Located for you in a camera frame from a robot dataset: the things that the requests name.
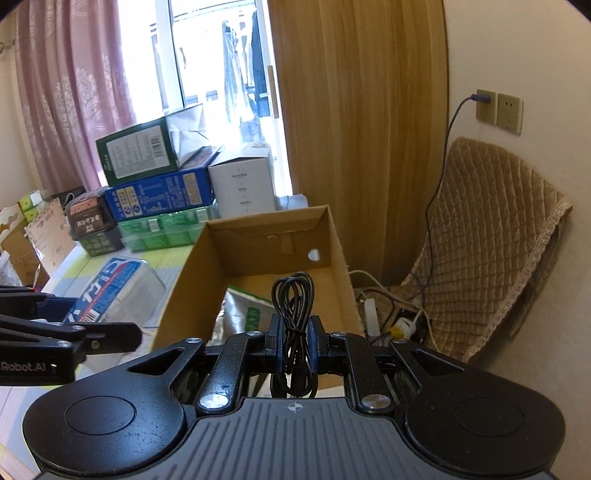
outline floral pattern curtain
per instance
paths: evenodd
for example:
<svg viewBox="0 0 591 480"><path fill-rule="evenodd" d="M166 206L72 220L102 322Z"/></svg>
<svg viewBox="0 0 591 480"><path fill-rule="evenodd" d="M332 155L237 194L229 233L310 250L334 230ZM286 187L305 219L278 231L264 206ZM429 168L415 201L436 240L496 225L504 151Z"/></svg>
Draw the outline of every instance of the floral pattern curtain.
<svg viewBox="0 0 591 480"><path fill-rule="evenodd" d="M95 141L135 123L116 0L25 0L17 79L31 149L52 193L100 186Z"/></svg>

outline plug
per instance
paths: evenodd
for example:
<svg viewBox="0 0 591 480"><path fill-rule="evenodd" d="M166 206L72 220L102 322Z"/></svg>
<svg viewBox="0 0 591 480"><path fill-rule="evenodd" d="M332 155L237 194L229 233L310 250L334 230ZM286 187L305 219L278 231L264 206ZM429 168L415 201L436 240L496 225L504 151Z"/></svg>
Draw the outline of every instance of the plug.
<svg viewBox="0 0 591 480"><path fill-rule="evenodd" d="M490 103L491 96L488 93L473 93L470 95L470 98L475 102L483 102L483 103Z"/></svg>

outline wall socket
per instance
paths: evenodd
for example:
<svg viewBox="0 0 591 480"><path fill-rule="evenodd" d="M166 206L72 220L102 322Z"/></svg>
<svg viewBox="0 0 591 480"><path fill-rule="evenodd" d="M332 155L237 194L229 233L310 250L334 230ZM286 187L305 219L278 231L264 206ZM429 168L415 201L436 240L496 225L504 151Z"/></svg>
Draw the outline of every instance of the wall socket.
<svg viewBox="0 0 591 480"><path fill-rule="evenodd" d="M476 102L476 119L487 124L496 125L496 92L478 89L476 93L491 96L489 103Z"/></svg>
<svg viewBox="0 0 591 480"><path fill-rule="evenodd" d="M522 123L523 100L518 97L499 93L496 125L519 135L521 133Z"/></svg>

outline hole in box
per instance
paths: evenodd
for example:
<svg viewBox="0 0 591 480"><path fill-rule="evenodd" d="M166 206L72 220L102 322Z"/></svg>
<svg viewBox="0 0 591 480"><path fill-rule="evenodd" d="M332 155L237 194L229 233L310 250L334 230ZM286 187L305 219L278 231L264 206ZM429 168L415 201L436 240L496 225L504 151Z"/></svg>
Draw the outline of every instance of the hole in box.
<svg viewBox="0 0 591 480"><path fill-rule="evenodd" d="M320 261L320 251L317 248L313 248L308 252L308 260L313 262Z"/></svg>

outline window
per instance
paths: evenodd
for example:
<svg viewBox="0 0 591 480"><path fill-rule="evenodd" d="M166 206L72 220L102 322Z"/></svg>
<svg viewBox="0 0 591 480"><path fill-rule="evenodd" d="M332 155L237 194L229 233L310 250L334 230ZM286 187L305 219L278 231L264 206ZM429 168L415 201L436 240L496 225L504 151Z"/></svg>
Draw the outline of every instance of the window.
<svg viewBox="0 0 591 480"><path fill-rule="evenodd" d="M122 48L138 122L202 103L212 144L267 142L277 195L292 194L281 118L268 96L273 64L262 0L124 0Z"/></svg>

